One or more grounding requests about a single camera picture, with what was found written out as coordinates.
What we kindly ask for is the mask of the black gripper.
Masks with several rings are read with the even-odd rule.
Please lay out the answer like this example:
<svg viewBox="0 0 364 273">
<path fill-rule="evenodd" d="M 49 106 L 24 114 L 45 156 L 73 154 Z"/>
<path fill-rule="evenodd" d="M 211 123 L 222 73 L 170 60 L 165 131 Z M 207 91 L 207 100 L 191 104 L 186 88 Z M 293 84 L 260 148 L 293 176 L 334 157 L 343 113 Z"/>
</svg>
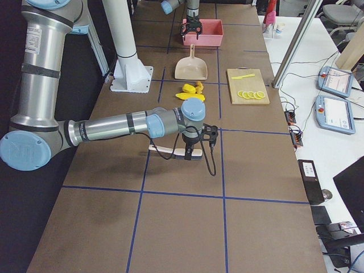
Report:
<svg viewBox="0 0 364 273">
<path fill-rule="evenodd" d="M 185 153 L 191 154 L 194 150 L 194 145 L 200 141 L 198 133 L 183 133 L 182 138 L 185 142 Z"/>
<path fill-rule="evenodd" d="M 198 40 L 198 36 L 202 34 L 202 23 L 200 22 L 200 18 L 196 17 L 187 17 L 187 21 L 181 25 L 180 35 L 182 36 L 183 45 L 186 45 L 185 36 L 189 32 L 196 33 L 196 40 Z"/>
</svg>

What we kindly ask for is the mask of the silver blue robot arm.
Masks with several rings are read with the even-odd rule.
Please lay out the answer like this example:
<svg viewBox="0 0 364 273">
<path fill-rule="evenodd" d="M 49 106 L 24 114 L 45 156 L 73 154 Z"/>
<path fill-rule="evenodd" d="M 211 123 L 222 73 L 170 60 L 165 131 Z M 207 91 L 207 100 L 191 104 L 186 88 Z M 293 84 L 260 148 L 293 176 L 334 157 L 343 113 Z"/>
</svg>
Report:
<svg viewBox="0 0 364 273">
<path fill-rule="evenodd" d="M 180 26 L 180 36 L 185 41 L 187 35 L 190 32 L 194 32 L 196 35 L 196 40 L 198 41 L 199 36 L 203 32 L 203 26 L 200 21 L 200 14 L 199 14 L 200 1 L 198 1 L 198 0 L 187 0 L 187 1 L 167 0 L 167 1 L 162 1 L 160 3 L 161 8 L 166 15 L 168 15 L 171 12 L 173 12 L 174 10 L 176 10 L 182 4 L 186 4 L 187 9 L 186 9 L 186 22 L 182 23 Z"/>
<path fill-rule="evenodd" d="M 23 1 L 22 15 L 27 35 L 18 113 L 10 120 L 10 131 L 1 139 L 1 159 L 11 168 L 33 171 L 46 165 L 60 151 L 82 142 L 143 134 L 149 139 L 168 134 L 182 137 L 185 147 L 156 147 L 164 159 L 198 160 L 207 126 L 205 104 L 189 98 L 181 107 L 157 107 L 84 121 L 55 120 L 55 106 L 65 37 L 93 24 L 86 1 Z"/>
</svg>

